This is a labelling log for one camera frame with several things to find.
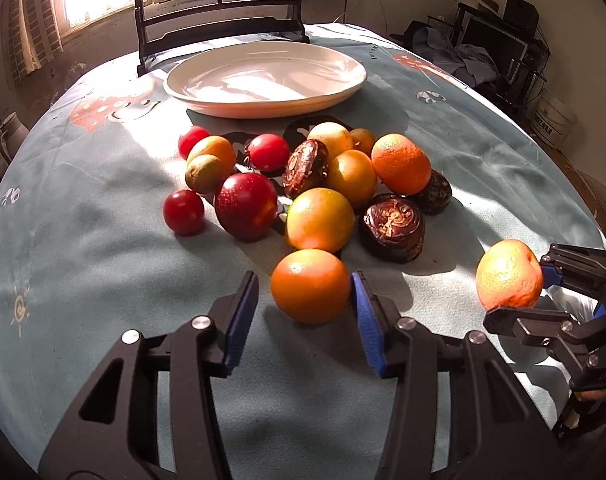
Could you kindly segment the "white jug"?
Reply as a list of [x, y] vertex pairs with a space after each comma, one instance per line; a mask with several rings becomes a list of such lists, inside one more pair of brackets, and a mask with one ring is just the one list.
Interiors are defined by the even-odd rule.
[[2, 177], [30, 130], [22, 123], [18, 114], [12, 112], [0, 124], [0, 177]]

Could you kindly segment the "yellow orange centre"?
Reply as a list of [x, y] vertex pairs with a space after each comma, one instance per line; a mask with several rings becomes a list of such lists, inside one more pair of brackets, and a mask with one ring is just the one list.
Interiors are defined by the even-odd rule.
[[375, 195], [377, 174], [365, 153], [347, 150], [329, 162], [325, 185], [342, 194], [357, 209]]

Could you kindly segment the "grey cloth pile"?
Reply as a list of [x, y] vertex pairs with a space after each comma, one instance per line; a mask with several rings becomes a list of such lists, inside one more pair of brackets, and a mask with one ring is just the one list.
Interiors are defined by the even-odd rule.
[[427, 23], [412, 21], [405, 32], [392, 32], [390, 37], [406, 50], [414, 52], [472, 88], [500, 78], [500, 72], [486, 49], [472, 44], [454, 46]]

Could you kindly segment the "dark passion fruit front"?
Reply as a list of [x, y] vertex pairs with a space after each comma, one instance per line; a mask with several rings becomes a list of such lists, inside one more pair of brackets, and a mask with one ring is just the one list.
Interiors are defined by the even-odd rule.
[[385, 261], [407, 263], [422, 252], [425, 220], [408, 198], [379, 194], [358, 217], [357, 232], [370, 255]]

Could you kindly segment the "red tomato far left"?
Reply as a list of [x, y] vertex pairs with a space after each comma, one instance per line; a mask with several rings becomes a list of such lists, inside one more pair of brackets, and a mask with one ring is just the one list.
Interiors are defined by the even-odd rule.
[[207, 129], [197, 125], [193, 125], [186, 133], [182, 134], [177, 141], [178, 153], [181, 158], [187, 159], [192, 148], [209, 135]]

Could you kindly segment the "small green-brown kiwi fruit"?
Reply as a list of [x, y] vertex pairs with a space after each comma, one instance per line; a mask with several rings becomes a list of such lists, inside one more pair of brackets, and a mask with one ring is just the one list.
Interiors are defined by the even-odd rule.
[[216, 156], [202, 154], [187, 165], [185, 182], [193, 192], [201, 195], [215, 194], [226, 179], [224, 163]]

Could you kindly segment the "small red tomato front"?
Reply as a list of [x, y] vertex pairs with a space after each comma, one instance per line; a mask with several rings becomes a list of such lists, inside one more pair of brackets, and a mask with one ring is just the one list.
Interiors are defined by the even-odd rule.
[[203, 200], [189, 188], [175, 191], [164, 200], [163, 218], [176, 235], [196, 235], [204, 227]]

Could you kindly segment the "dark passion fruit right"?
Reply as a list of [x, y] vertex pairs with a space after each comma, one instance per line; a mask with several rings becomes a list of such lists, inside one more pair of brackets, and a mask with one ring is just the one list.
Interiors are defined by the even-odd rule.
[[428, 184], [419, 193], [411, 196], [411, 200], [423, 214], [436, 216], [445, 211], [452, 196], [452, 188], [445, 175], [432, 169]]

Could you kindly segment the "large red apple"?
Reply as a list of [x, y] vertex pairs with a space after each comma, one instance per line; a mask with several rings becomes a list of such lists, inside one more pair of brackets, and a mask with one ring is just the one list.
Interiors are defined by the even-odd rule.
[[255, 242], [276, 218], [277, 194], [261, 174], [232, 174], [216, 194], [214, 208], [218, 223], [228, 234], [241, 242]]

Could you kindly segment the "small yellow-orange fruit back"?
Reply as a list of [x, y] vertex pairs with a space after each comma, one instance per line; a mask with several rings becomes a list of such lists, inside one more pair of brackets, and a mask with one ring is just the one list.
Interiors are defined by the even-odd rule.
[[371, 155], [376, 138], [368, 129], [355, 128], [350, 131], [354, 150], [358, 150], [367, 156]]

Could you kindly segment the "dark passion fruit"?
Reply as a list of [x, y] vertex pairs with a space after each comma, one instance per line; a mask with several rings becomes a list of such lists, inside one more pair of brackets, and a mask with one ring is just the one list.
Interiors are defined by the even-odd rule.
[[445, 175], [432, 169], [428, 184], [419, 193], [411, 196], [411, 200], [423, 214], [436, 216], [445, 211], [452, 196], [452, 188]]
[[328, 149], [318, 140], [305, 140], [291, 154], [282, 178], [283, 192], [296, 198], [321, 185], [327, 176]]
[[425, 220], [408, 198], [379, 194], [358, 217], [357, 232], [370, 255], [385, 261], [407, 263], [422, 252]]

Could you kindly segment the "black metal rack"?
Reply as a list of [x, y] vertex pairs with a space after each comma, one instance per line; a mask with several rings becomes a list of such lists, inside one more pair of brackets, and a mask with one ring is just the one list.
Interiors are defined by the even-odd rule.
[[506, 0], [497, 13], [480, 0], [458, 0], [454, 21], [429, 16], [428, 24], [455, 47], [469, 44], [486, 50], [498, 79], [491, 84], [497, 104], [517, 115], [538, 98], [547, 79], [550, 48], [538, 29], [540, 14], [526, 0]]

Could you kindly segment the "large textured orange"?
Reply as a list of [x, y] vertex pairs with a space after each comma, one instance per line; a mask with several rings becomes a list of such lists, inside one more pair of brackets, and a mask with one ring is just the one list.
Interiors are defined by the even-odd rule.
[[431, 178], [429, 157], [403, 134], [381, 136], [373, 144], [370, 158], [379, 179], [396, 194], [415, 195]]

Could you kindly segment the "dark passion fruit upper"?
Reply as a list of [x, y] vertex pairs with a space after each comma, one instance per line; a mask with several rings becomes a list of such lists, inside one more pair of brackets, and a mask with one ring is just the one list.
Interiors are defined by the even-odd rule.
[[321, 185], [327, 176], [328, 149], [318, 140], [305, 140], [291, 154], [282, 178], [283, 192], [296, 198]]

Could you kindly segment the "red tomato middle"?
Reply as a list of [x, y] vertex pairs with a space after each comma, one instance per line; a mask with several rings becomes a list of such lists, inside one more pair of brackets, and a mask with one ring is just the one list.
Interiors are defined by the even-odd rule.
[[281, 136], [263, 133], [253, 138], [245, 147], [245, 155], [251, 167], [271, 174], [286, 167], [291, 150]]

